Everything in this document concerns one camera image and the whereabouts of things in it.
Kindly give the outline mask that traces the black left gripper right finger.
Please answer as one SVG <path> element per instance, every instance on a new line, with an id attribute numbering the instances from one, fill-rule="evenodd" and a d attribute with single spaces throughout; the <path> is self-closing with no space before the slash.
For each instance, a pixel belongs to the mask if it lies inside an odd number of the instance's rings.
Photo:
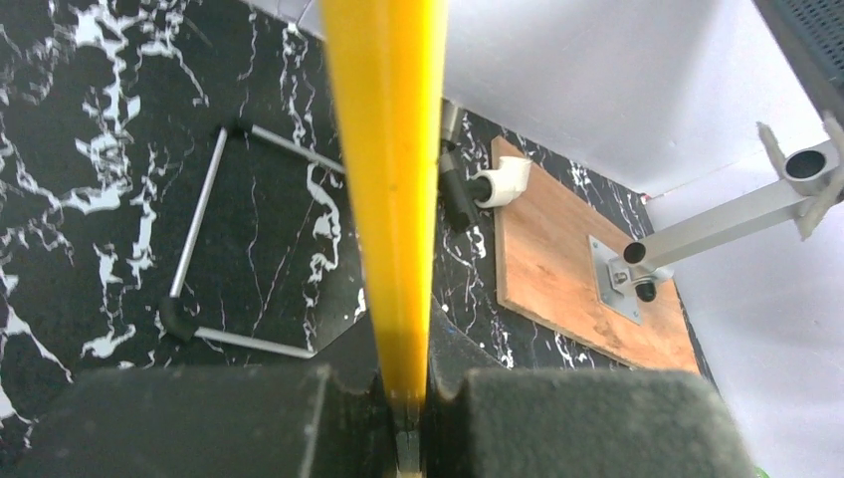
<path id="1" fill-rule="evenodd" d="M 751 477 L 717 390 L 672 370 L 508 369 L 431 317 L 431 477 Z"/>

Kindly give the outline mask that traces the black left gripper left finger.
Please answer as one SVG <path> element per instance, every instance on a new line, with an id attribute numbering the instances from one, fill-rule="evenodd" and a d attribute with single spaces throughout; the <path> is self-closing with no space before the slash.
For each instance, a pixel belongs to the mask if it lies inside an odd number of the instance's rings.
<path id="1" fill-rule="evenodd" d="M 101 370 L 60 394 L 23 477 L 383 477 L 380 405 L 327 365 Z"/>

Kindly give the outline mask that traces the yellow framed whiteboard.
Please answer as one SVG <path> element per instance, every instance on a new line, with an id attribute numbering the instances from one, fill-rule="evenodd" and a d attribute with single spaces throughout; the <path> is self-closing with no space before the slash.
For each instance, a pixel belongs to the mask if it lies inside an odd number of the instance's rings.
<path id="1" fill-rule="evenodd" d="M 427 390 L 443 1 L 324 1 L 324 44 L 384 391 L 416 412 Z"/>

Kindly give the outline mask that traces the white pvc elbow far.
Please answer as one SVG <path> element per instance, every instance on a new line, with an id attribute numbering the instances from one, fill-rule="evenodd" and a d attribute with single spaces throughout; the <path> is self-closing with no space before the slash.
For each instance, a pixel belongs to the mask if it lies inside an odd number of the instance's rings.
<path id="1" fill-rule="evenodd" d="M 470 178 L 468 186 L 475 204 L 484 209 L 510 204 L 527 190 L 531 166 L 532 162 L 523 157 L 500 156 L 496 167 L 482 169 Z"/>

